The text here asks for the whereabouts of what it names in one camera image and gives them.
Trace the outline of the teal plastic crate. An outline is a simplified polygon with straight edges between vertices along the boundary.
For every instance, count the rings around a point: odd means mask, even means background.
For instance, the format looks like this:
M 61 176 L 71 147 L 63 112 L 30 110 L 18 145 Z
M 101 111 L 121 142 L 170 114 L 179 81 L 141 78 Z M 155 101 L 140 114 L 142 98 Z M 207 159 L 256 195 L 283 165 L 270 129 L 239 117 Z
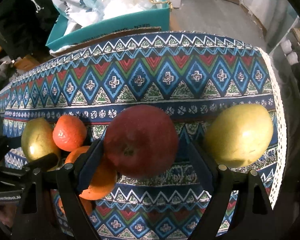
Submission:
M 46 46 L 53 51 L 57 51 L 64 46 L 77 45 L 121 31 L 145 28 L 159 28 L 162 31 L 168 31 L 170 27 L 170 8 L 170 0 L 162 0 L 158 9 L 118 16 L 78 29 L 67 35 L 65 31 L 68 19 L 59 15 L 47 39 Z

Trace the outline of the yellow-green pear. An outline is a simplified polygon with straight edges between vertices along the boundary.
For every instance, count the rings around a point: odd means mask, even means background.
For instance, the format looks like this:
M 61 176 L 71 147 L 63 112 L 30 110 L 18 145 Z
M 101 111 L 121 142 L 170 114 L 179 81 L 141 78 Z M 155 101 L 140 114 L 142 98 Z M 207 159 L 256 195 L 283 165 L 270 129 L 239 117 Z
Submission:
M 61 151 L 53 140 L 53 128 L 44 118 L 35 118 L 27 122 L 21 135 L 21 148 L 29 163 L 54 153 L 58 157 L 58 167 L 61 159 Z

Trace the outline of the yellow-green pomelo fruit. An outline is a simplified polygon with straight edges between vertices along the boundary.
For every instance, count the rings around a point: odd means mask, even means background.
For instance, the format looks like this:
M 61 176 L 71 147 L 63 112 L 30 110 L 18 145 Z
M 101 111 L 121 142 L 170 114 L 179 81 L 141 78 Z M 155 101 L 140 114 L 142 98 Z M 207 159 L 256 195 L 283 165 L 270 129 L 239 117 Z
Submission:
M 222 111 L 207 128 L 203 146 L 218 164 L 246 167 L 264 154 L 273 129 L 265 107 L 248 103 L 235 105 Z

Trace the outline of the red apple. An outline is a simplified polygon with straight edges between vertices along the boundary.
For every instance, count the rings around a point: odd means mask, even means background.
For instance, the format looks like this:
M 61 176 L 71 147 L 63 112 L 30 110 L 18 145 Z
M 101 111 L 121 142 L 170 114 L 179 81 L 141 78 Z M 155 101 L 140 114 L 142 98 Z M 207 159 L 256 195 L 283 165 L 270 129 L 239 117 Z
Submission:
M 119 113 L 107 127 L 104 155 L 124 176 L 158 176 L 174 163 L 179 138 L 173 121 L 162 109 L 136 105 Z

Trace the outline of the blue patterned tablecloth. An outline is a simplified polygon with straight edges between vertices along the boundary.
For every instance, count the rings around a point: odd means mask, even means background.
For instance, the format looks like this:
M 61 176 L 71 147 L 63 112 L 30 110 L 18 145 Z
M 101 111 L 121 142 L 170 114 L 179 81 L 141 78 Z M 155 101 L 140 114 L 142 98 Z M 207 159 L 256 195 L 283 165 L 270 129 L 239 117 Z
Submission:
M 286 146 L 261 48 L 98 42 L 0 91 L 0 239 L 277 239 Z

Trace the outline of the grey shoe rack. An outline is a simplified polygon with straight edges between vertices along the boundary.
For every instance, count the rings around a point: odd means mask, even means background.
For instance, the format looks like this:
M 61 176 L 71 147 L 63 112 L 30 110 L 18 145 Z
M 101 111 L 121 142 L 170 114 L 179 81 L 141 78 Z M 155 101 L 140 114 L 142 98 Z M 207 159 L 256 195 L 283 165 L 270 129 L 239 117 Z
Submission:
M 294 20 L 269 56 L 284 86 L 300 99 L 300 17 Z

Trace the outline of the small tangerine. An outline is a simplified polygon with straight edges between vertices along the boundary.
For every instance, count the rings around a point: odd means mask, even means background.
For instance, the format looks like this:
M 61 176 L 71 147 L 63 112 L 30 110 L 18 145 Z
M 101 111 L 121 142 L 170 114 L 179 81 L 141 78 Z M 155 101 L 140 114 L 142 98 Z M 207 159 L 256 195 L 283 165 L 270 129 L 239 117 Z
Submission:
M 87 128 L 76 116 L 61 116 L 52 133 L 53 140 L 58 148 L 66 152 L 81 147 L 87 137 Z
M 91 204 L 91 202 L 89 200 L 86 200 L 86 199 L 83 199 L 83 198 L 79 198 L 84 209 L 85 209 L 85 212 L 88 216 L 91 215 L 91 213 L 93 212 L 93 206 Z M 64 211 L 64 207 L 63 207 L 63 204 L 62 204 L 62 201 L 61 201 L 61 198 L 58 198 L 57 200 L 57 206 L 58 208 L 60 209 L 60 211 L 62 212 L 63 215 L 65 215 L 65 211 Z

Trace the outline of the large orange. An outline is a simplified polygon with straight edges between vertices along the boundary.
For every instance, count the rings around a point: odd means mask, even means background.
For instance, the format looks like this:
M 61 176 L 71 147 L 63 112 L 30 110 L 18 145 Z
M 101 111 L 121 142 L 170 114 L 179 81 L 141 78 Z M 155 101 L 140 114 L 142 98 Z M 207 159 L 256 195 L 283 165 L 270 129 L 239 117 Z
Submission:
M 62 150 L 68 151 L 65 164 L 74 163 L 82 153 L 87 152 L 89 146 L 62 146 Z M 113 164 L 106 158 L 102 157 L 90 185 L 79 195 L 86 200 L 98 200 L 108 195 L 115 187 L 117 181 L 117 171 Z

